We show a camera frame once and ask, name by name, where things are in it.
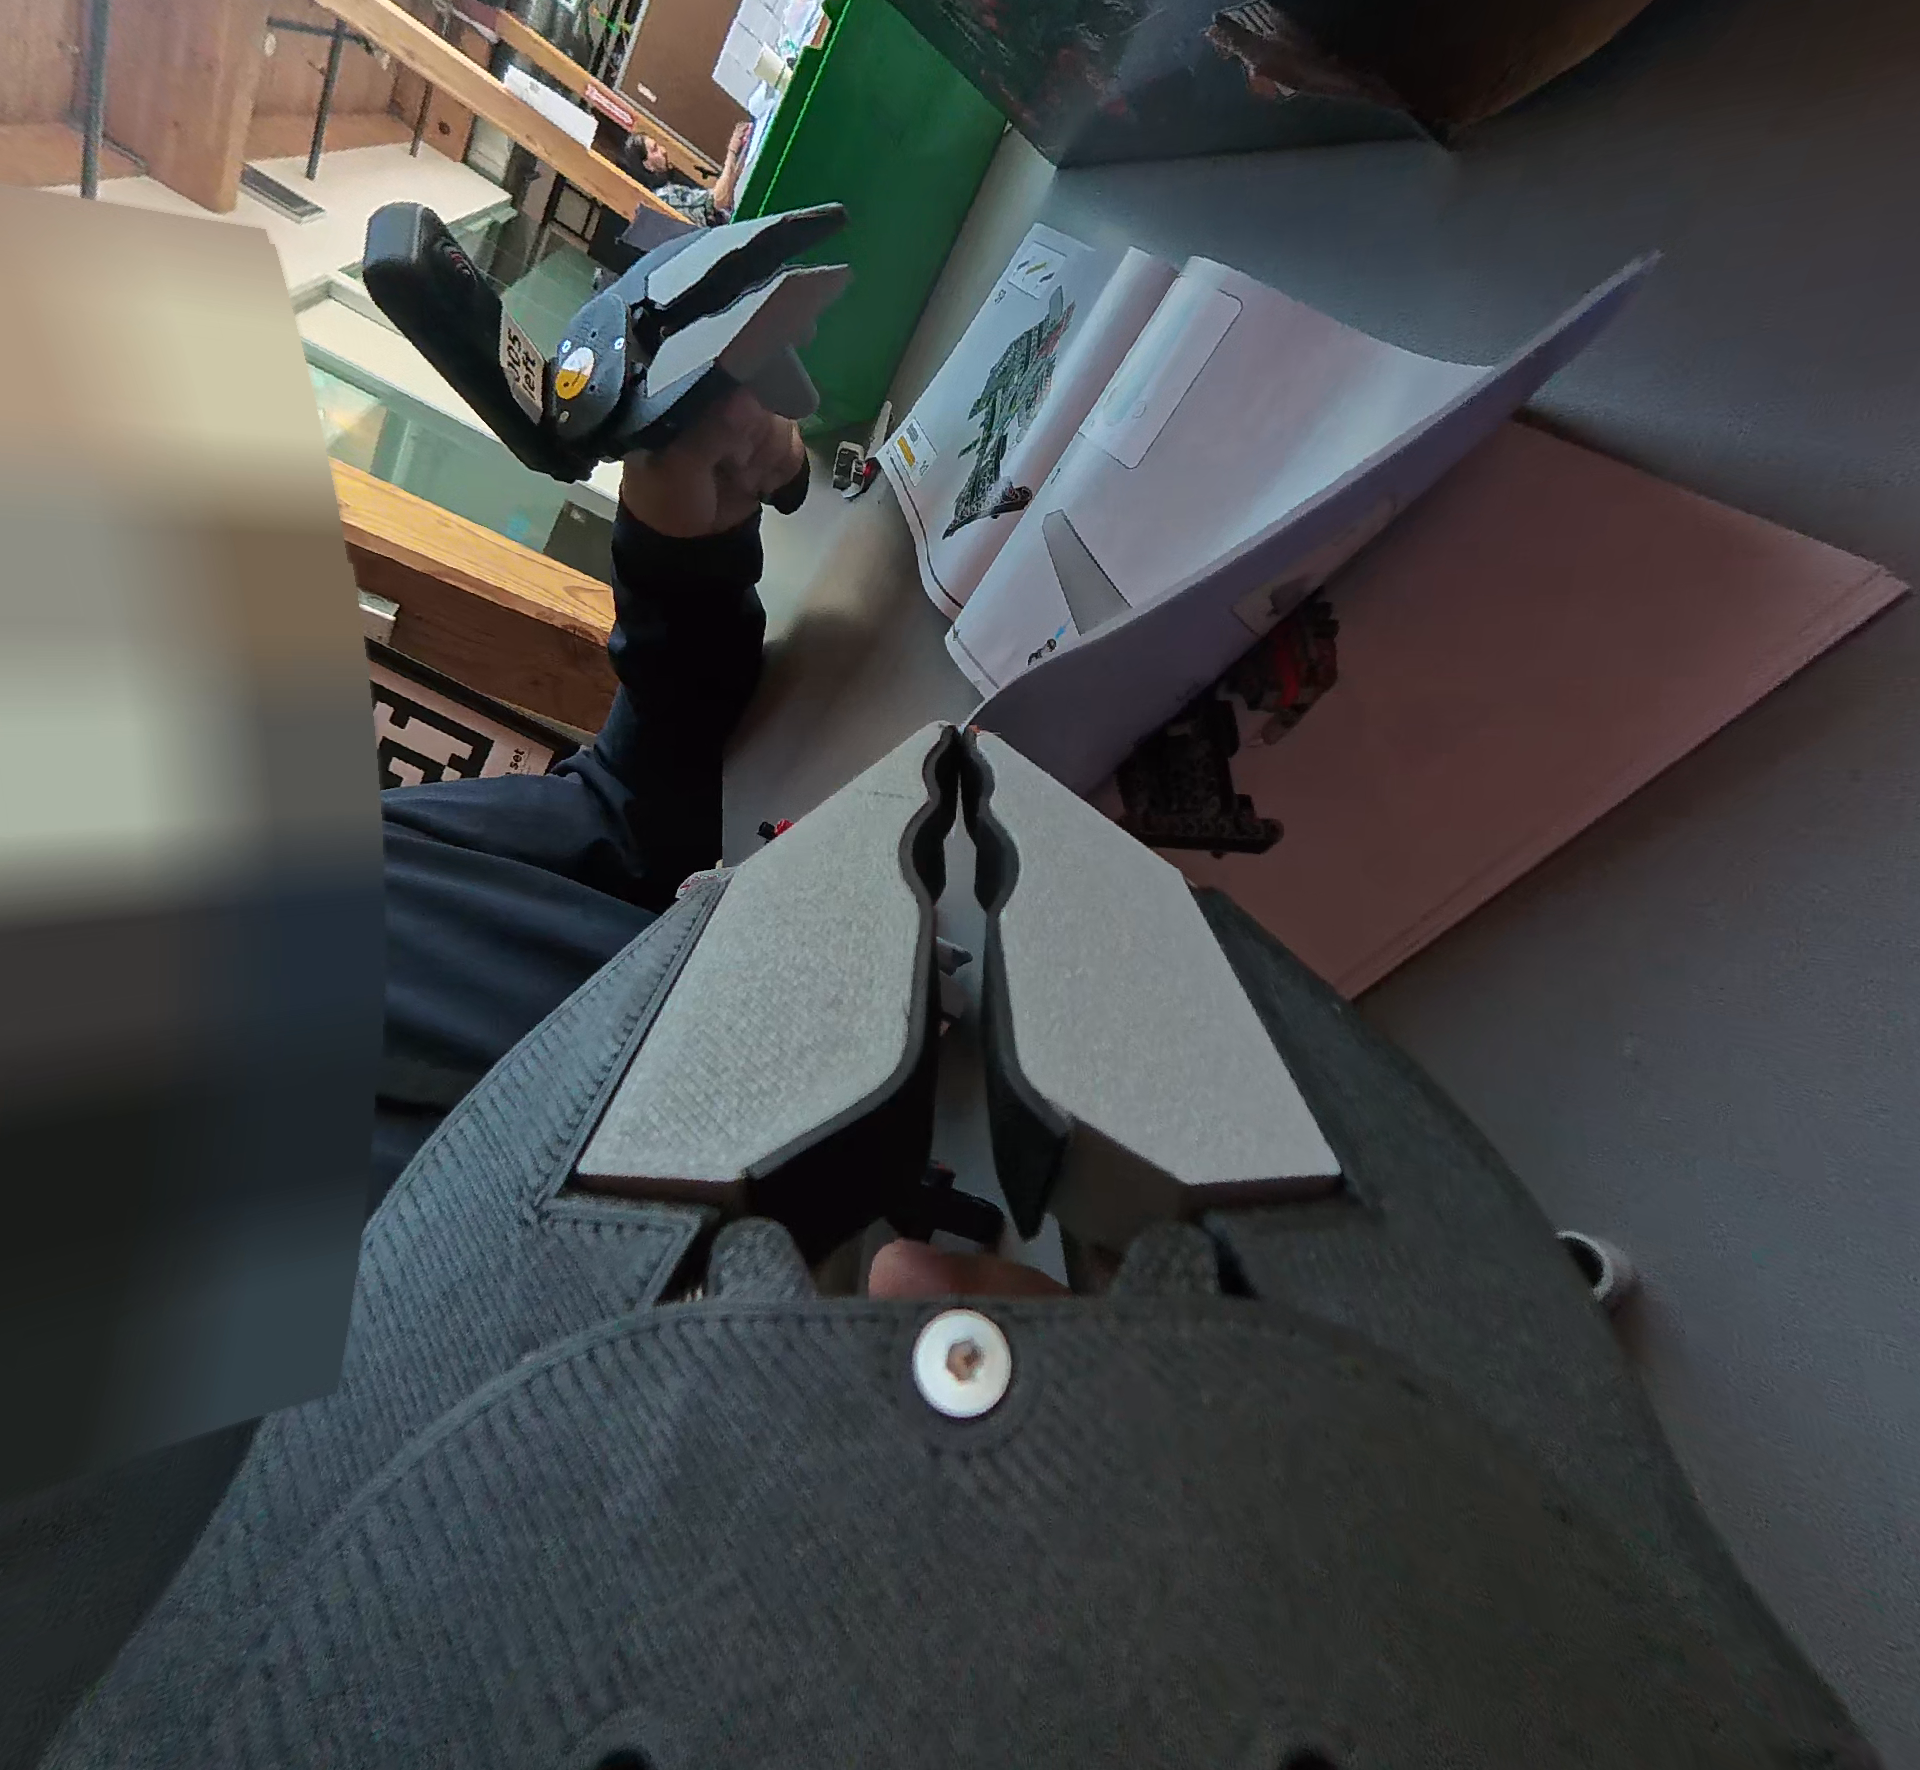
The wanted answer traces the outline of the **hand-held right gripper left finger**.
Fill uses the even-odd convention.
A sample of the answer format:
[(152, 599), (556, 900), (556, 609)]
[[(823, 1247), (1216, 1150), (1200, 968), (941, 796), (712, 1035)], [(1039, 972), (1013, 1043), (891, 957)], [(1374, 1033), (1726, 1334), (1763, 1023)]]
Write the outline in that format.
[(693, 895), (574, 1181), (764, 1218), (796, 1246), (842, 1246), (918, 1182), (961, 742), (918, 727)]

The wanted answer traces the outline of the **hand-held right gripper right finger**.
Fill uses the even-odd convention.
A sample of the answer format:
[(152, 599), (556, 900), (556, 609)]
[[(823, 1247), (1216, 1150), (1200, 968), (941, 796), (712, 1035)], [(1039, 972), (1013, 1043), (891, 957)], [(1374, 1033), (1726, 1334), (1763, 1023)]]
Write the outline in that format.
[(1020, 1236), (1080, 1243), (1338, 1191), (1340, 1167), (1181, 873), (986, 729), (964, 813), (978, 1046)]

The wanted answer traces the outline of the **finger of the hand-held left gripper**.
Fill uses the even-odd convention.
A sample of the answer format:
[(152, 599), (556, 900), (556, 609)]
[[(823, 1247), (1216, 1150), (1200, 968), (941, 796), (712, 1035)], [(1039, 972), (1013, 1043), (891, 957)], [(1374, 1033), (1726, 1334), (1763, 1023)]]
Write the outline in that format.
[(750, 393), (814, 393), (801, 351), (850, 279), (848, 265), (782, 269), (670, 334), (644, 371), (644, 389), (673, 393), (718, 371)]
[(848, 221), (846, 206), (823, 203), (695, 228), (639, 259), (639, 301), (649, 310), (728, 310)]

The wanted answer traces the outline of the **lego instruction booklet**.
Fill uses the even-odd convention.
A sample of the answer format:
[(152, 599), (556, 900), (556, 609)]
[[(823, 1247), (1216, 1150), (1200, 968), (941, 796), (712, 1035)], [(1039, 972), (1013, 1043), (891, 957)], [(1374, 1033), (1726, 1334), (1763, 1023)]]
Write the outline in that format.
[(1382, 342), (1206, 256), (1027, 231), (876, 467), (972, 726), (1089, 793), (1618, 316), (1498, 363)]

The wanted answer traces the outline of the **person's left forearm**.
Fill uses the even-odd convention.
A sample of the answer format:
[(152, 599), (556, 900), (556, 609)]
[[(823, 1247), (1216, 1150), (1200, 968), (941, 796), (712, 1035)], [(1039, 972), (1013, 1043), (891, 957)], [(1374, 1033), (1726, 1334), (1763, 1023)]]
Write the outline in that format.
[(670, 536), (612, 527), (618, 696), (592, 759), (612, 787), (621, 890), (659, 912), (723, 852), (723, 760), (764, 655), (762, 518)]

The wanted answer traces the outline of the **partly built lego model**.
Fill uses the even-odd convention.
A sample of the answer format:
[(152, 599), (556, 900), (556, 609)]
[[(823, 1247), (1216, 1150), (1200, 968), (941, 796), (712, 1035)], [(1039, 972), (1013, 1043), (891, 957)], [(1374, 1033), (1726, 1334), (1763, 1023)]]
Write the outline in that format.
[(1264, 854), (1281, 822), (1235, 787), (1241, 726), (1261, 749), (1300, 726), (1337, 681), (1337, 618), (1313, 591), (1291, 606), (1208, 691), (1188, 702), (1117, 768), (1120, 828), (1155, 850), (1212, 858)]

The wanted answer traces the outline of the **person's left hand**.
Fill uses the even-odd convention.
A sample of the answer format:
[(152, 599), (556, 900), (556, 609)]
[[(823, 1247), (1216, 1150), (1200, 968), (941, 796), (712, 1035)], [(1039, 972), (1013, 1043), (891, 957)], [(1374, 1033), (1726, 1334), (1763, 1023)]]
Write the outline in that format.
[(659, 535), (701, 538), (734, 533), (762, 507), (803, 497), (806, 486), (799, 423), (734, 389), (633, 470), (627, 501)]

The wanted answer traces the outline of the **stack of white boxes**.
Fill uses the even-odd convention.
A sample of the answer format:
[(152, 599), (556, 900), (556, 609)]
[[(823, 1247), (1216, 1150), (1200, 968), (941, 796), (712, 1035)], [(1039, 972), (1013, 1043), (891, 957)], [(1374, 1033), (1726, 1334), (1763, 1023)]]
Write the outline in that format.
[(821, 20), (823, 0), (737, 0), (712, 82), (748, 116), (780, 99)]

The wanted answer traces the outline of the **wooden beam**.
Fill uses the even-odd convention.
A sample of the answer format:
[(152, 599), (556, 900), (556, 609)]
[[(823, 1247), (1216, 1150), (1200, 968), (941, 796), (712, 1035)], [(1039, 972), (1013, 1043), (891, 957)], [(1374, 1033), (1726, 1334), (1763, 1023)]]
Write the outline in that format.
[(400, 655), (552, 724), (612, 705), (612, 587), (363, 469), (330, 462), (361, 591), (395, 604)]

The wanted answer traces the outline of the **person's dark clothing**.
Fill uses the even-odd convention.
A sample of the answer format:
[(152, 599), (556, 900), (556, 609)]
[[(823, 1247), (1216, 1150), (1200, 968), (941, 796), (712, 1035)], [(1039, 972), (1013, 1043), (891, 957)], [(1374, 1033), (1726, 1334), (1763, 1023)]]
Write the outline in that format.
[(718, 742), (644, 740), (383, 791), (387, 1061), (493, 1067), (719, 860), (721, 789)]

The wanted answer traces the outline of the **black white printed sign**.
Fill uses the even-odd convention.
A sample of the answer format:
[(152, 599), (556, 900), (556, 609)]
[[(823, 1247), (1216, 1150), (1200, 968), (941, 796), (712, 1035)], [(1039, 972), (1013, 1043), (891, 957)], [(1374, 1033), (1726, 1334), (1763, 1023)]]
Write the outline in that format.
[(582, 744), (564, 727), (452, 681), (366, 639), (373, 749), (383, 791), (548, 775)]

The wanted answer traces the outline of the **long wooden workbench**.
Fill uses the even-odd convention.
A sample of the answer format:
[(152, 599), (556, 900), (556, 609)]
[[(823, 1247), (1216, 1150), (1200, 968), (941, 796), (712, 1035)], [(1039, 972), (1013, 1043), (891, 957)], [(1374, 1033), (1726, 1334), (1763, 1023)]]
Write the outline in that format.
[(637, 209), (684, 221), (679, 209), (618, 170), (610, 156), (515, 97), (489, 69), (391, 0), (314, 1), (347, 22), (348, 30), (369, 38), (375, 50), (389, 52), (426, 86), (491, 123), (601, 208), (626, 221), (631, 221)]

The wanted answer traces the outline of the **pink instruction booklet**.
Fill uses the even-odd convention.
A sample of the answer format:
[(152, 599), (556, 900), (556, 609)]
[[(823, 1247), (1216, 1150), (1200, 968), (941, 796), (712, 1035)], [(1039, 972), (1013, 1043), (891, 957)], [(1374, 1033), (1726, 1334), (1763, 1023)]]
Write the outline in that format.
[(1281, 841), (1162, 852), (1357, 995), (1906, 591), (1511, 421), (1323, 589), (1337, 681), (1300, 726), (1241, 726)]

